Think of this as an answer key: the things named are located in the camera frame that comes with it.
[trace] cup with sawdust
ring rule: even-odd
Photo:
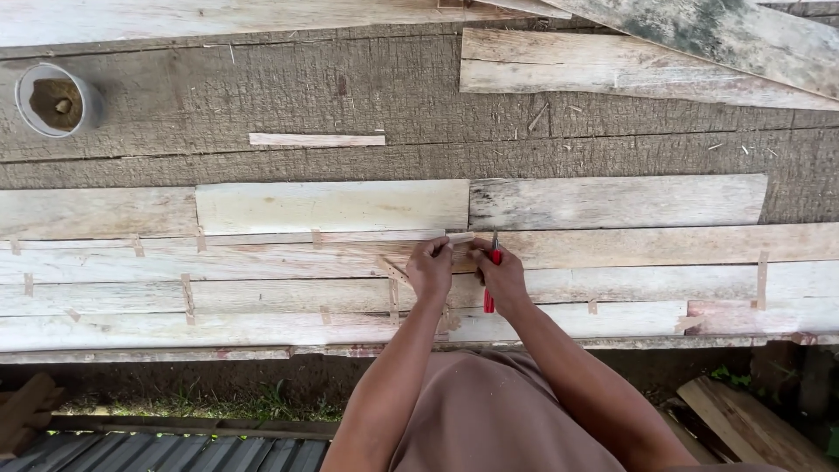
[[[104,116],[99,91],[54,64],[29,67],[14,85],[14,100],[30,128],[64,138],[97,128]]]

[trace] corrugated metal sheet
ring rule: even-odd
[[[44,435],[0,472],[316,472],[328,441],[129,433]]]

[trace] grass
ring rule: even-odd
[[[143,417],[204,417],[215,419],[258,419],[261,421],[339,422],[342,405],[329,402],[325,396],[316,404],[290,401],[282,395],[283,380],[276,385],[259,384],[257,391],[237,392],[231,398],[219,398],[215,392],[195,391],[197,381],[180,385],[171,395],[161,393],[153,398],[122,399],[102,405],[94,396],[68,401],[60,410],[64,414],[107,414]]]

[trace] white plastic cup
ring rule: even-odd
[[[81,95],[81,119],[75,128],[70,131],[53,128],[45,123],[29,106],[29,98],[32,97],[34,83],[38,79],[70,79],[73,81],[76,88],[79,89],[79,95]],[[55,64],[47,62],[41,62],[23,72],[23,75],[14,84],[14,101],[18,105],[20,115],[26,124],[50,138],[65,138],[98,128],[104,117],[105,101],[96,88]]]

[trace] hand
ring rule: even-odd
[[[489,289],[498,307],[498,314],[506,318],[516,313],[522,304],[532,304],[524,284],[522,261],[499,245],[501,264],[495,265],[487,257],[487,252],[492,250],[492,241],[475,238],[472,244],[476,249],[469,251],[467,255],[477,264],[475,277],[481,280],[482,286],[485,285]]]
[[[405,272],[414,286],[418,301],[446,303],[451,290],[451,260],[453,246],[448,236],[418,243]]]

